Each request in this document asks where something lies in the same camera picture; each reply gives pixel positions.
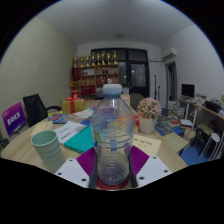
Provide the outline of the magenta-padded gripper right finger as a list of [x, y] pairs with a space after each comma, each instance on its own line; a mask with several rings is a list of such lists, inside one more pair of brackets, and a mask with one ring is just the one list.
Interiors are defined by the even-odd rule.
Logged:
[[136, 146], [129, 155], [129, 172], [132, 188], [144, 187], [172, 173], [158, 156], [149, 156]]

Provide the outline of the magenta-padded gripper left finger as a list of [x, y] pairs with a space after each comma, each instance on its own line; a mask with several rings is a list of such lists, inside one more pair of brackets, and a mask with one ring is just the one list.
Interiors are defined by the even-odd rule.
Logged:
[[69, 158], [55, 173], [67, 181], [84, 188], [94, 189], [97, 183], [97, 156], [93, 148], [77, 159]]

